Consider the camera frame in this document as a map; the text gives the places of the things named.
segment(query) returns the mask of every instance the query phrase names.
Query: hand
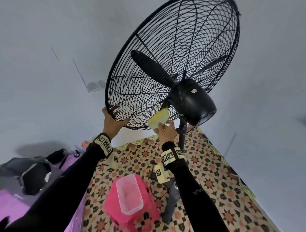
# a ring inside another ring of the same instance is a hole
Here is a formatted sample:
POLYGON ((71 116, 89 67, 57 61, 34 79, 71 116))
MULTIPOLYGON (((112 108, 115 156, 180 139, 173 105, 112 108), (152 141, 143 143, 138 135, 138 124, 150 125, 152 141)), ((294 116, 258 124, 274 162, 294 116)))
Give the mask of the hand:
MULTIPOLYGON (((114 106, 111 111, 113 112, 118 108, 119 106, 114 106)), ((106 133, 112 140, 119 133, 120 129, 129 123, 130 119, 126 118, 125 120, 118 122, 113 119, 113 117, 107 112, 106 107, 102 109, 102 112, 105 116, 103 133, 106 133)))
POLYGON ((176 130, 174 128, 174 122, 168 120, 169 126, 163 125, 161 122, 158 124, 158 129, 154 129, 154 132, 158 134, 161 145, 165 142, 174 142, 176 136, 176 130))

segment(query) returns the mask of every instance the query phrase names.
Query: forearm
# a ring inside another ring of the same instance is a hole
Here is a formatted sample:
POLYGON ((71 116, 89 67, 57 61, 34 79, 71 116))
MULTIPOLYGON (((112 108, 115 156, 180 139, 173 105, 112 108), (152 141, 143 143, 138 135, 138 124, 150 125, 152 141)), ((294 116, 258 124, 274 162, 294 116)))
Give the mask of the forearm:
MULTIPOLYGON (((174 143, 167 142, 162 146, 162 150, 166 151, 173 147, 175 147, 174 143)), ((184 208, 194 232, 210 231, 208 228, 211 228, 211 231, 228 232, 217 207, 195 180, 188 167, 182 165, 171 168, 170 171, 175 177, 184 208)))
POLYGON ((28 212, 6 231, 19 231, 30 221, 30 231, 64 231, 90 183, 99 160, 105 154, 91 143, 86 152, 39 196, 28 212))

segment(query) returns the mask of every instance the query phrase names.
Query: pink stool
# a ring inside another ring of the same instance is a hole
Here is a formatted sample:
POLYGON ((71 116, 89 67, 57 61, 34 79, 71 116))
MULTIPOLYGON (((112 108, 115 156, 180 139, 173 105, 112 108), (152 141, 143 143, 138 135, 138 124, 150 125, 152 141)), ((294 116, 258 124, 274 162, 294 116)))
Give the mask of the pink stool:
POLYGON ((143 226, 142 232, 148 231, 150 225, 160 218, 160 211, 155 204, 151 190, 147 187, 141 176, 135 175, 144 206, 141 210, 135 212, 132 215, 123 214, 121 212, 116 187, 117 181, 121 178, 122 177, 119 177, 114 180, 112 187, 110 188, 110 192, 108 193, 104 203, 105 212, 110 216, 114 224, 124 232, 137 232, 134 222, 141 215, 143 215, 144 212, 148 212, 152 219, 143 226))

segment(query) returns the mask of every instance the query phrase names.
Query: plastic container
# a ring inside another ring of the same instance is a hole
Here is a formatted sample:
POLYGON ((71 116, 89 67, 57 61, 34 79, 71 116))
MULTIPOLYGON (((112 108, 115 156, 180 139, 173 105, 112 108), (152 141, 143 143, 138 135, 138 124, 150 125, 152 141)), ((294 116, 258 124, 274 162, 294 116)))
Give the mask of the plastic container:
POLYGON ((116 182, 121 212, 132 215, 144 207, 141 192, 134 174, 122 177, 116 182))

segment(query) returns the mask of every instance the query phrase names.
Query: floor mat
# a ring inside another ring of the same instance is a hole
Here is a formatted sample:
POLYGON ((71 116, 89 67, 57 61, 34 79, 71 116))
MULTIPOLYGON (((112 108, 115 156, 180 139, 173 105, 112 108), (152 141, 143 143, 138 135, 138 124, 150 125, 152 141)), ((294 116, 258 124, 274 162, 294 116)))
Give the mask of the floor mat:
MULTIPOLYGON (((142 144, 128 145, 119 154, 119 167, 112 172, 105 166, 96 168, 87 189, 86 206, 83 218, 83 232, 119 231, 104 211, 104 201, 113 180, 134 173, 142 176, 150 186, 149 172, 152 170, 150 161, 161 162, 161 146, 159 140, 144 139, 142 144)), ((214 148, 201 131, 193 129, 186 136, 184 154, 189 161, 189 168, 196 180, 209 194, 216 204, 225 224, 234 232, 274 232, 277 228, 267 219, 264 212, 252 200, 255 196, 230 167, 226 160, 214 148)), ((166 193, 162 185, 152 182, 152 192, 158 196, 166 193)), ((164 211, 168 194, 156 199, 156 205, 164 211)), ((136 222, 138 229, 149 220, 144 214, 136 222)), ((182 201, 179 200, 173 214, 173 221, 166 225, 155 221, 151 231, 161 232, 193 232, 182 201)))

